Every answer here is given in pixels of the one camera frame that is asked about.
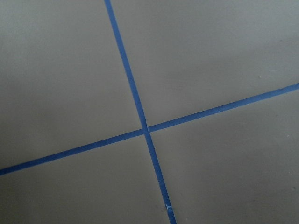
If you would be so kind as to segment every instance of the blue tape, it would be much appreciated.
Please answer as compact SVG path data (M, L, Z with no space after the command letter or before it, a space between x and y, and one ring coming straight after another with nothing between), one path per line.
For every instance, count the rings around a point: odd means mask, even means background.
M125 133L125 134L121 134L121 135L118 135L118 136L115 136L115 137L112 137L112 138L109 138L109 139L104 139L104 140L97 141L97 142L94 142L94 143L91 143L91 144L88 144L88 145L80 146L80 147L77 147L77 148L72 148L72 149L69 149L69 150L66 150L66 151L63 151L63 152L60 152L60 153L48 155L48 156L45 156L43 158L39 158L39 159L36 159L36 160L32 160L32 161L29 161L29 162L25 162L25 163L21 163L21 164L15 165L15 166L4 168L4 169L0 170L0 176L4 175L4 174L11 173L11 172L14 172L14 171L18 171L18 170L21 170L21 169L25 169L25 168L33 167L33 166L36 166L36 165L39 165L39 164L43 164L43 163L46 163L46 162L58 160L58 159L61 159L61 158L64 158L64 157L67 157L67 156L70 156L70 155L85 152L85 151L88 151L88 150L91 150L91 149L99 148L101 146L106 146L106 145L109 145L109 144L112 144L112 143L115 143L115 142L119 142L119 141L123 141L123 140L130 139L130 138L133 138L133 137L137 137L137 136L140 136L142 134L143 134L142 129L139 129L139 130L132 131L132 132Z
M182 123L185 123L185 122L188 122L188 121L203 118L203 117L210 116L210 115L213 115L213 114L216 114L216 113L228 111L228 110L237 108L239 106L252 104L252 103L257 102L257 101L261 101L261 100L268 99L268 98L271 98L271 97L279 96L281 94L288 93L288 92L291 92L291 91L295 91L295 90L298 90L298 89L299 89L299 83L287 86L283 89L278 89L278 90L266 92L266 93L263 93L263 94L259 94L259 95L253 96L253 97L246 98L246 99L241 99L241 100L235 101L233 103L218 106L218 107L206 110L206 111L201 111L201 112L190 114L190 115L187 115L187 116L184 116L184 117L181 117L181 118L177 118L177 119L169 120L169 121L157 124L157 125L153 125L153 126L149 127L149 131L150 132L155 132L155 131L158 131L158 130L161 130L161 129L164 129L164 128L167 128L167 127L182 124Z
M147 143L148 148L149 148L149 154L151 156L151 159L152 159L152 162L153 162L153 165L154 165L154 169L155 169L155 173L156 173L156 176L157 176L157 179L158 179L158 183L159 183L159 186L160 186L162 197L163 197L165 206L167 208L167 214L168 214L168 217L169 217L169 221L170 221L171 224L176 224L177 222L176 222L176 219L174 217L172 206L171 206L171 203L170 203L170 200L169 200L168 192L167 192L166 185L165 185L165 182L164 182L164 178L163 178L163 175L162 175L162 171L161 171L161 168L160 168L160 165L159 165L159 161L158 161L158 158L157 158L155 147L154 147L154 144L153 144L148 126L146 124L146 119L145 119L144 111L143 111L143 108L142 108L142 104L141 104L141 101L140 101L140 98L139 98L139 94L138 94L137 87L136 87L136 84L135 84L135 81L134 81L132 70L131 70L131 67L130 67L130 64L129 64L129 61L128 61L128 57L127 57L127 54L126 54L126 51L125 51L125 47L124 47L123 42L122 42L121 34L120 34L120 31L119 31L119 28L118 28L118 25L117 25L117 21L116 21L116 18L115 18L110 0L105 0L105 5L106 5L106 8L107 8L109 18L110 18L110 22L111 22L111 26L112 26L114 36L115 36L115 39L116 39L116 42L117 42L117 46L118 46L118 49L119 49L119 52L120 52L120 55L121 55L122 63L123 63L123 66L125 68L127 78L128 78L128 82L129 82L129 85L130 85L130 88L131 88L131 91L132 91L132 94L133 94L134 102L135 102L137 112L138 112L138 115L139 115L139 119L140 119L140 122L141 122L141 125L142 125L142 130L143 130L143 133L144 133L144 136L145 136L145 139L146 139L146 143Z

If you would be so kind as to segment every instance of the gray surface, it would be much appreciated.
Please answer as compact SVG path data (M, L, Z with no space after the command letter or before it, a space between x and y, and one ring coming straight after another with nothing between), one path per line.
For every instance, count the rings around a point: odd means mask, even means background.
M0 168L139 129L100 0L0 2Z
M297 0L112 0L148 124L299 82Z
M298 223L298 91L152 136L179 224Z
M3 224L167 224L143 137L0 176Z

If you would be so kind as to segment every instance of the gray floor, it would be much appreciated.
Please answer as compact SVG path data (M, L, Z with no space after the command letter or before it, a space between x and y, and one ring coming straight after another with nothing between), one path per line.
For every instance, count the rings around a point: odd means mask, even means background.
M299 2L111 0L148 125L299 83ZM0 1L0 170L141 129L104 1ZM299 91L151 133L178 224L299 223ZM144 136L0 175L0 223L167 224Z

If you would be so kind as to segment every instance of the blue tape strip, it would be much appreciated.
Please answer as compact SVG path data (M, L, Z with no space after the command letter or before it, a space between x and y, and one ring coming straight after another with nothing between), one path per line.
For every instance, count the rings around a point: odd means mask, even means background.
M46 163L46 162L58 160L58 159L61 159L61 158L64 158L64 157L67 157L67 156L70 156L70 155L85 152L85 151L95 149L95 148L98 148L98 147L101 147L101 146L106 146L106 145L109 145L109 144L112 144L112 143L115 143L115 142L130 139L130 138L133 138L133 137L136 137L136 136L140 136L142 134L143 134L142 129L139 129L139 130L129 132L129 133L125 133L125 134L121 134L121 135L118 135L118 136L115 136L115 137L112 137L112 138L109 138L109 139L104 139L104 140L97 141L97 142L94 142L94 143L91 143L91 144L88 144L88 145L80 146L80 147L77 147L77 148L72 148L72 149L69 149L69 150L66 150L66 151L63 151L63 152L60 152L60 153L45 156L43 158L39 158L39 159L32 160L32 161L29 161L29 162L21 163L21 164L12 166L12 167L4 168L4 169L0 170L0 176L4 175L4 174L11 173L11 172L14 172L14 171L18 171L18 170L21 170L21 169L26 169L26 168L33 167L33 166L36 166L36 165L39 165L39 164L43 164L43 163Z
M235 101L233 103L218 106L218 107L206 110L206 111L201 111L201 112L190 114L190 115L187 115L187 116L184 116L184 117L181 117L181 118L177 118L177 119L169 120L169 121L157 124L157 125L153 125L153 126L149 127L149 131L150 132L158 131L158 130L161 130L161 129L164 129L164 128L167 128L167 127L182 124L182 123L185 123L185 122L188 122L188 121L191 121L191 120L203 118L203 117L210 116L210 115L220 113L220 112L223 112L223 111L228 111L228 110L237 108L239 106L252 104L252 103L260 101L260 100L275 97L275 96L278 96L278 95L281 95L281 94L284 94L284 93L288 93L288 92L291 92L291 91L295 91L295 90L298 90L298 89L299 89L299 83L287 86L283 89L278 89L278 90L266 92L266 93L263 93L263 94L260 94L260 95L256 95L256 96L253 96L253 97L246 98L246 99L241 99L241 100Z
M141 101L140 101L140 98L139 98L137 87L136 87L136 84L135 84L135 81L134 81L134 78L133 78L132 70L131 70L131 67L130 67L130 64L129 64L129 61L128 61L128 57L127 57L127 54L126 54L126 51L125 51L125 47L124 47L123 42L122 42L121 34L120 34L120 31L119 31L119 28L118 28L118 25L117 25L117 21L116 21L116 18L115 18L110 0L105 0L105 4L106 4L107 12L108 12L108 15L109 15L109 18L110 18L111 26L112 26L112 29L113 29L113 32L114 32L114 36L115 36L115 39L116 39L116 42L117 42L117 46L118 46L118 49L119 49L119 52L120 52L120 55L121 55L122 63L123 63L123 66L125 68L127 78L128 78L128 82L129 82L129 85L130 85L130 88L131 88L131 91L132 91L132 94L133 94L133 98L134 98L134 101L135 101L135 105L136 105L136 108L137 108L139 119L140 119L140 122L141 122L141 125L142 125L142 130L143 130L143 133L144 133L144 136L145 136L145 139L146 139L146 143L147 143L148 148L149 148L149 154L151 156L151 159L152 159L152 162L153 162L153 165L154 165L154 169L155 169L155 173L156 173L156 176L157 176L157 179L158 179L158 182L159 182L162 197L163 197L165 206L167 208L167 214L168 214L168 217L169 217L169 221L170 221L171 224L176 224L177 222L176 222L176 219L174 217L172 206L171 206L171 203L170 203L170 200L169 200L169 197L168 197L168 192L167 192L166 185L165 185L165 182L164 182L164 178L163 178L163 175L162 175L162 171L161 171L161 168L160 168L160 165L159 165L159 161L158 161L158 158L157 158L155 147L154 147L154 144L153 144L148 126L146 124L144 111L143 111L143 108L142 108L142 105L141 105Z

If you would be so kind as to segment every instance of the concrete floor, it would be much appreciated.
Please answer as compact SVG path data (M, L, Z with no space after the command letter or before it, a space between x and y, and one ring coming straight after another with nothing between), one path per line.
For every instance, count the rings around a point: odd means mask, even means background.
M0 1L0 223L299 223L299 2L111 3L149 128L103 0Z

